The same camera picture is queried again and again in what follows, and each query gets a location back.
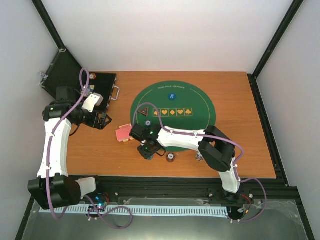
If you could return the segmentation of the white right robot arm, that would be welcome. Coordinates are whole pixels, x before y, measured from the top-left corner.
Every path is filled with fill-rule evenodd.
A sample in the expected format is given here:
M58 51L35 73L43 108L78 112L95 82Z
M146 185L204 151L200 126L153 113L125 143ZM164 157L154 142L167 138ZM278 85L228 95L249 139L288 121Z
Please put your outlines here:
M146 127L136 123L129 136L140 142L137 149L144 159L170 147L193 150L203 157L211 169L218 172L224 191L236 194L240 189L235 151L237 145L215 126L185 130L160 124Z

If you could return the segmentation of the triangular dealer button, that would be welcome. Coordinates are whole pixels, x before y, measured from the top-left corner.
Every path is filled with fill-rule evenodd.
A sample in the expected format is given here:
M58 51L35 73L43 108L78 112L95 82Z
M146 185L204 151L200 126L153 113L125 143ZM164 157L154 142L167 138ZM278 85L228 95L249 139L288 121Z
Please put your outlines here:
M145 117L148 117L149 116L149 107L147 106L147 107L139 109L138 113L145 116Z

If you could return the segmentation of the dark red chip stack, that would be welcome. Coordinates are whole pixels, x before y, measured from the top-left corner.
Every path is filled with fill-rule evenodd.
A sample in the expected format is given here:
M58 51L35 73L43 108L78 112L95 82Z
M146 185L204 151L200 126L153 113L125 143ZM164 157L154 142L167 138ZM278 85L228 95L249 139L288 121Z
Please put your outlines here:
M175 155L174 155L174 153L169 152L169 153L166 155L166 160L167 160L169 163L174 162L174 161L175 161Z

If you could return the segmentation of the single blue poker chip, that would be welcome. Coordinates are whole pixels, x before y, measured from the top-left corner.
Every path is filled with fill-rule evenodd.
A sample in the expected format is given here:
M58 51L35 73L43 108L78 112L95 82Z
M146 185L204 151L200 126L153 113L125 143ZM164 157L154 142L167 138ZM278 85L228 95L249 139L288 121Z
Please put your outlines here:
M145 125L146 125L147 127L149 127L149 126L152 125L152 122L151 122L150 120L146 120L146 121L145 121Z

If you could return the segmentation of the blue small blind button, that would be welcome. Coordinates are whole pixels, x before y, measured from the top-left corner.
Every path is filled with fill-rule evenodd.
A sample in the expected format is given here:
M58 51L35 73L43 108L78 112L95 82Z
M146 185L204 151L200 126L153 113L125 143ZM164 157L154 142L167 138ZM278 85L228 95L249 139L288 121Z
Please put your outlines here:
M168 97L168 99L171 100L171 101L174 101L174 100L177 99L177 95L176 95L175 93L173 93L173 92L172 92L172 93L169 93L167 97Z

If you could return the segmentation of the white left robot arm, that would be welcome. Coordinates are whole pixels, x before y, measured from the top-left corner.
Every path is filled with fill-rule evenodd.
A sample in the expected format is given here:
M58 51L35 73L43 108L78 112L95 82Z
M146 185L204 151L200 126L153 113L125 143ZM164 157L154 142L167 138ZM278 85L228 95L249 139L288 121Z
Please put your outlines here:
M28 191L44 210L77 205L87 195L92 201L103 198L104 188L96 177L74 180L67 170L68 141L73 125L103 130L112 120L94 110L103 97L98 93L85 96L71 87L58 87L56 99L42 112L45 143L36 179L28 181Z

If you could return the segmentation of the red playing card deck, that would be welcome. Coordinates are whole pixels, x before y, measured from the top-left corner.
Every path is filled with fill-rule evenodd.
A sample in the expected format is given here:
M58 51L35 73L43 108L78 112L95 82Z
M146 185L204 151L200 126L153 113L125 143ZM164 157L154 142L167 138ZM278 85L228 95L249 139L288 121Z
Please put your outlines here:
M131 124L120 126L119 129L115 131L117 140L123 143L134 140L134 138L130 136L131 130L132 130Z

